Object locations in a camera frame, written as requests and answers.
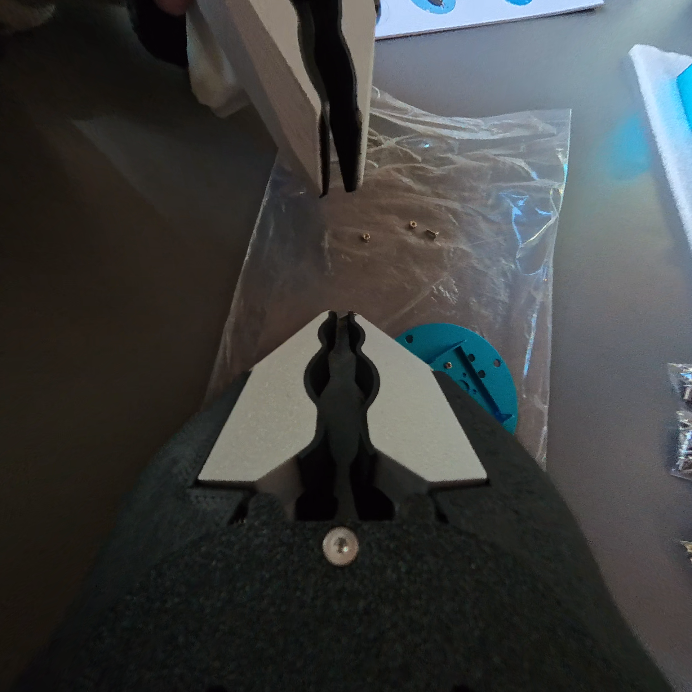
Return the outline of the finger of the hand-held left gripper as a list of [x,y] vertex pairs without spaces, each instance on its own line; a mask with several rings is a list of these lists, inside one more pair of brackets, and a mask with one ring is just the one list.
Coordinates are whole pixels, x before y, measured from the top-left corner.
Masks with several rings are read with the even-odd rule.
[[329,106],[306,1],[226,1],[241,80],[278,147],[320,196],[329,189]]
[[300,52],[320,102],[322,193],[329,192],[332,145],[345,191],[363,180],[376,22],[376,1],[300,2]]

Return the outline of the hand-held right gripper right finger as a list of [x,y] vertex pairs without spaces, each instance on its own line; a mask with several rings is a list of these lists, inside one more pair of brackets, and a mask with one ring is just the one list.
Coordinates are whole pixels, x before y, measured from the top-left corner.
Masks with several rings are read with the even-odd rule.
[[359,405],[350,486],[361,520],[414,495],[479,487],[488,474],[433,370],[363,316],[347,316]]

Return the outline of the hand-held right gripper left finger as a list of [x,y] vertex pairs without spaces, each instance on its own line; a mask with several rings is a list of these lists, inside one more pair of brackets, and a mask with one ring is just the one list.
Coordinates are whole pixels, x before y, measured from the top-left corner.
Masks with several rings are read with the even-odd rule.
[[337,324],[336,312],[318,314],[245,374],[198,483],[271,494],[290,518],[335,518],[336,462],[319,402]]

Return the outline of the blue round plate with bracket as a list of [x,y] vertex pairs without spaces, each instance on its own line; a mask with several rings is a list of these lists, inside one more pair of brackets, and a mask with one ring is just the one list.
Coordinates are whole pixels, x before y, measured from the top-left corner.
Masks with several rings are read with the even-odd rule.
[[421,324],[396,341],[436,372],[448,375],[509,433],[518,424],[518,397],[509,367],[478,333],[450,323]]

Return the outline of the instruction booklet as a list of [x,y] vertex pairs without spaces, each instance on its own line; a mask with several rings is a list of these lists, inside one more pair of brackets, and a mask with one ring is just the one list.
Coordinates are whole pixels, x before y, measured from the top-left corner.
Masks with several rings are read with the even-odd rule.
[[603,1],[381,1],[376,39],[425,35],[599,8]]

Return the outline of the clear plastic bag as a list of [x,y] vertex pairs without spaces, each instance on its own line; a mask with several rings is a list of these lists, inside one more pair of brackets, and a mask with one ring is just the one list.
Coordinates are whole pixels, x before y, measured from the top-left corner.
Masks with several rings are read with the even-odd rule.
[[343,190],[337,163],[318,198],[276,159],[204,404],[326,310],[362,314],[393,338],[420,324],[457,324],[505,358],[518,394],[516,437],[545,469],[570,118],[568,109],[436,116],[375,89],[355,193]]

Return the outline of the pile of small hardware bags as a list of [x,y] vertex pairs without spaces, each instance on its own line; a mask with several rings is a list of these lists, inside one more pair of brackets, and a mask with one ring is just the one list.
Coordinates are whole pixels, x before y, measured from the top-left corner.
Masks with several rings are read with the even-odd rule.
[[675,455],[671,475],[691,481],[691,364],[668,363],[670,384],[678,397]]

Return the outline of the white foam sheet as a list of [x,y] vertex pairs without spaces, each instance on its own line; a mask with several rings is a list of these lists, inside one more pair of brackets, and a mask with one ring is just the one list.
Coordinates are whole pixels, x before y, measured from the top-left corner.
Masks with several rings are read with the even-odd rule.
[[662,165],[691,246],[691,57],[636,44],[629,56]]

